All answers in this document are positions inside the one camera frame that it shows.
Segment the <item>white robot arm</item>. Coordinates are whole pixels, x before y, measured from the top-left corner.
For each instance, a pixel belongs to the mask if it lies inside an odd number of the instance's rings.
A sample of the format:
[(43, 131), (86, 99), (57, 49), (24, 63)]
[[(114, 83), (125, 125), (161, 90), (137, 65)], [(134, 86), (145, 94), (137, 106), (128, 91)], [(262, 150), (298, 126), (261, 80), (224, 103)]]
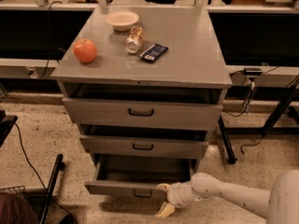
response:
[(207, 173), (196, 173), (183, 183), (162, 183), (157, 188), (166, 195), (158, 218), (169, 217), (189, 203), (219, 197), (264, 218), (266, 224), (299, 224), (298, 170), (281, 175), (270, 190), (220, 181)]

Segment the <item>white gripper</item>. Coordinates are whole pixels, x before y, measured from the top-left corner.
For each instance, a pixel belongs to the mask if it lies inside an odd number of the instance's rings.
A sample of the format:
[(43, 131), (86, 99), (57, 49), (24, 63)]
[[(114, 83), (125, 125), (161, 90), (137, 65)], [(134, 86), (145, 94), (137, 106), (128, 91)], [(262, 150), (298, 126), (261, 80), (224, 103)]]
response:
[(183, 208), (189, 203), (197, 202), (199, 194), (192, 188), (192, 182), (174, 183), (172, 185), (162, 183), (157, 189), (167, 193), (169, 203), (163, 202), (160, 210), (156, 213), (157, 218), (165, 218), (171, 216), (176, 208)]

